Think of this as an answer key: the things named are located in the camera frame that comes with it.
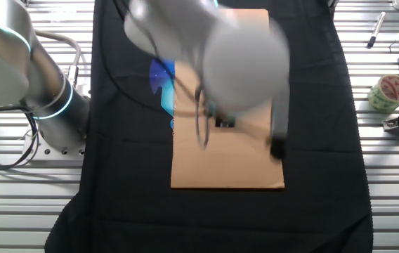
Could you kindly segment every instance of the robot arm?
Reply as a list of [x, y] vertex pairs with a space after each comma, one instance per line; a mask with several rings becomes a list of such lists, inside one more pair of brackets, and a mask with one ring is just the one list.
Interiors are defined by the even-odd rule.
[[269, 28], [210, 0], [131, 0], [124, 21], [137, 47], [190, 64], [219, 111], [244, 112], [273, 99], [272, 135], [285, 139], [289, 49], [280, 26], [270, 21]]
[[88, 99], [40, 44], [23, 3], [0, 0], [0, 106], [11, 104], [36, 112], [41, 135], [53, 147], [84, 143]]

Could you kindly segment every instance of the metal table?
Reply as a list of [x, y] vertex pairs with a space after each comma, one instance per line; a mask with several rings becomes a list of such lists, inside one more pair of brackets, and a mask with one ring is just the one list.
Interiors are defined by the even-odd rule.
[[[84, 52], [79, 85], [90, 84], [93, 0], [33, 0], [29, 12], [34, 26], [76, 39]], [[381, 11], [386, 21], [371, 50], [366, 49]], [[386, 134], [382, 119], [366, 99], [369, 88], [383, 74], [399, 74], [399, 11], [386, 0], [340, 0], [334, 16], [351, 75], [362, 150], [374, 212], [376, 253], [399, 253], [399, 138]], [[74, 51], [66, 44], [42, 39], [62, 68]], [[20, 138], [27, 130], [23, 115], [0, 113], [0, 161], [16, 160]], [[80, 162], [46, 162], [0, 173], [0, 253], [42, 253], [59, 212], [78, 191]]]

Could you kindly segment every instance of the black object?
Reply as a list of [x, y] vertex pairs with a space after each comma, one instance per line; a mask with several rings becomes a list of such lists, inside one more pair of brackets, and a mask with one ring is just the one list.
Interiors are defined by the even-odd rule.
[[371, 39], [369, 39], [367, 48], [370, 49], [374, 46], [374, 43], [376, 42], [376, 37], [372, 36]]
[[274, 158], [285, 158], [285, 139], [273, 137], [271, 139], [270, 153]]
[[172, 117], [117, 92], [104, 69], [99, 39], [116, 83], [157, 107], [161, 93], [153, 95], [148, 78], [153, 58], [126, 38], [112, 0], [96, 0], [81, 185], [51, 231], [47, 253], [372, 252], [354, 101], [327, 2], [219, 2], [267, 9], [289, 40], [285, 190], [170, 188]]

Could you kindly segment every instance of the black cable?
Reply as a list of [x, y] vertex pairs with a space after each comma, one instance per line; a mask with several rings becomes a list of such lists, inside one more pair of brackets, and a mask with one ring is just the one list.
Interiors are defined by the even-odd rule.
[[28, 156], [30, 156], [30, 154], [32, 153], [32, 149], [34, 147], [34, 144], [39, 142], [39, 135], [38, 135], [38, 130], [37, 130], [37, 124], [36, 121], [34, 119], [34, 114], [31, 112], [31, 110], [29, 110], [26, 107], [22, 107], [22, 106], [14, 106], [14, 107], [10, 107], [10, 108], [5, 108], [5, 110], [22, 110], [25, 115], [26, 118], [28, 119], [28, 122], [31, 125], [31, 130], [32, 130], [32, 141], [31, 144], [29, 146], [29, 148], [23, 153], [23, 155], [17, 160], [17, 162], [14, 162], [13, 164], [9, 164], [9, 165], [0, 165], [0, 171], [3, 170], [7, 170], [7, 169], [11, 169], [14, 167], [22, 167], [25, 166], [26, 164], [28, 164], [32, 159], [26, 161], [24, 164], [20, 164], [23, 161], [25, 161], [27, 159]]
[[122, 10], [120, 8], [120, 3], [118, 2], [118, 0], [113, 0], [113, 1], [114, 1], [115, 8], [117, 9], [118, 15], [120, 16], [120, 18], [124, 22], [124, 14], [122, 13]]

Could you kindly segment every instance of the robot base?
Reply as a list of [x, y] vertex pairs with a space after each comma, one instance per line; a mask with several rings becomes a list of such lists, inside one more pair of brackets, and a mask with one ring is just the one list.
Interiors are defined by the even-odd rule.
[[[25, 138], [23, 152], [28, 149], [31, 143], [30, 134]], [[80, 161], [84, 160], [85, 145], [78, 148], [56, 149], [51, 147], [39, 134], [39, 148], [33, 161]]]

